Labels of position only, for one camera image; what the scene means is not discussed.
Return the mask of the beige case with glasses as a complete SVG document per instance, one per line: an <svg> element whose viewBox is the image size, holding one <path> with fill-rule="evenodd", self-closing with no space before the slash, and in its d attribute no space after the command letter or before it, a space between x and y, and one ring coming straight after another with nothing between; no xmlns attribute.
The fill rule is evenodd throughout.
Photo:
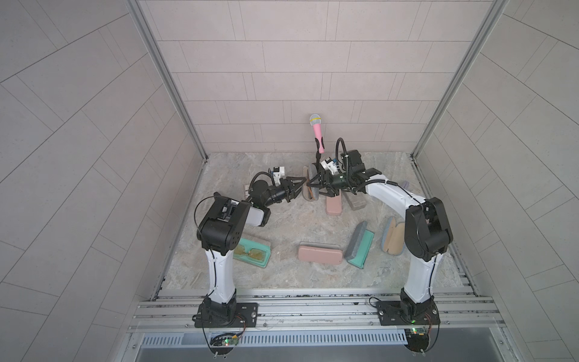
<svg viewBox="0 0 579 362"><path fill-rule="evenodd" d="M313 164L303 167L305 183L302 186L302 196L307 202L314 202L319 199L319 189L309 185L317 174L317 169Z"/></svg>

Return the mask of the pink grey case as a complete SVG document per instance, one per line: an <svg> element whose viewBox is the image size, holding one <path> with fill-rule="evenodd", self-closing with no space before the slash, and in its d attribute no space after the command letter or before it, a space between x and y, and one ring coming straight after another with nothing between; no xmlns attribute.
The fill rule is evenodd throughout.
<svg viewBox="0 0 579 362"><path fill-rule="evenodd" d="M326 197L326 212L330 216L342 214L342 196Z"/></svg>

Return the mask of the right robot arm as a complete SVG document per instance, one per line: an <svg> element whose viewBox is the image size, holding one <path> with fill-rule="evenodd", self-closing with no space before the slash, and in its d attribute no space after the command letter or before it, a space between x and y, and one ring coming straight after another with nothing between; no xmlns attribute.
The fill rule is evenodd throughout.
<svg viewBox="0 0 579 362"><path fill-rule="evenodd" d="M336 142L335 157L323 163L322 137L316 137L315 167L308 187L321 195L336 197L342 192L364 193L378 199L404 218L403 242L411 253L407 282L397 303L378 302L381 316L391 315L407 324L437 321L439 312L434 301L433 281L440 261L453 241L452 230L443 202L426 199L407 191L375 168L366 168L360 152L348 151L342 138Z"/></svg>

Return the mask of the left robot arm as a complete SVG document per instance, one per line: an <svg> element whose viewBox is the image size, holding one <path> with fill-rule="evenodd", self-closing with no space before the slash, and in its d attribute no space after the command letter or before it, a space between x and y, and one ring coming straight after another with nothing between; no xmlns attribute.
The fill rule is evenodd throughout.
<svg viewBox="0 0 579 362"><path fill-rule="evenodd" d="M226 325L236 319L233 254L244 227L265 226L271 216L269 207L297 198L306 181L304 176L276 177L273 171L260 171L250 181L246 199L237 201L218 192L208 197L211 207L195 222L209 265L210 289L198 312L205 324Z"/></svg>

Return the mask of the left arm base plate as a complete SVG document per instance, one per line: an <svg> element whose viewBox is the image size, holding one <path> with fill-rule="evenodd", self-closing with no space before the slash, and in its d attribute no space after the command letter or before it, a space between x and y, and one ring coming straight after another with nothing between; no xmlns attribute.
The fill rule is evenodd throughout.
<svg viewBox="0 0 579 362"><path fill-rule="evenodd" d="M195 328L256 327L258 303L214 303L203 301L192 317Z"/></svg>

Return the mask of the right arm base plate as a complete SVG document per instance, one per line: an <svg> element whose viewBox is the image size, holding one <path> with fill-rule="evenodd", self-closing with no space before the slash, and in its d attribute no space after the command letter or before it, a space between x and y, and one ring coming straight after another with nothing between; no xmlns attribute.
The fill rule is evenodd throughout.
<svg viewBox="0 0 579 362"><path fill-rule="evenodd" d="M374 304L381 326L418 325L434 326L440 323L440 312L433 300L424 303L412 301L378 301Z"/></svg>

